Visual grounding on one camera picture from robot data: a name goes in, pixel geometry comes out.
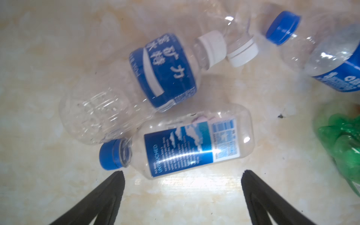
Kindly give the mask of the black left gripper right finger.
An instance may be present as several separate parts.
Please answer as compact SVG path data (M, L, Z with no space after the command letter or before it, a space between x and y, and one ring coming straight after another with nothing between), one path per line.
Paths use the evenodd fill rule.
M245 170L242 190L253 225L313 225L310 219L297 211L251 170Z

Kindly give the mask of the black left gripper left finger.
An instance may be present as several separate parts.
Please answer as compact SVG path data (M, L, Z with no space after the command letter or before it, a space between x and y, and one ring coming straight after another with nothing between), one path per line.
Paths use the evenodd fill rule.
M94 220L96 225L113 225L124 189L124 174L116 171L52 224L89 225Z

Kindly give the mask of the green Sprite bottle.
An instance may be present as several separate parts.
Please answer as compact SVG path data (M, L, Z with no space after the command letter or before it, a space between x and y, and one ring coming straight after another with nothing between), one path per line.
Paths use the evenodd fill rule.
M313 130L341 176L359 196L360 116L323 114L314 119Z

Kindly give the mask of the clear ribbed bottle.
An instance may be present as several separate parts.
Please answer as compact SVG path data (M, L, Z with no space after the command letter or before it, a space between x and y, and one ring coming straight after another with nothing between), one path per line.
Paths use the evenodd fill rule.
M210 67L227 59L237 68L254 59L258 46L249 33L250 1L197 1L197 19Z

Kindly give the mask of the clear bottle blue cap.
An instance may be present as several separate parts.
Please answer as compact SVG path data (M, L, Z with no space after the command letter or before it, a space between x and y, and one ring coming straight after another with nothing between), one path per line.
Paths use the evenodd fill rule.
M250 111L238 104L161 116L129 138L104 143L103 169L132 167L153 180L250 155L255 147Z

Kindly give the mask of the clear bottle blue label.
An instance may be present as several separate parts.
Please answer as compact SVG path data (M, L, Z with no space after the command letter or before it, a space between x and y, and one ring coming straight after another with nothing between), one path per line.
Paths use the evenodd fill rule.
M81 80L60 102L62 124L84 144L116 139L193 97L202 71L226 54L219 31L189 43L174 33L163 34Z

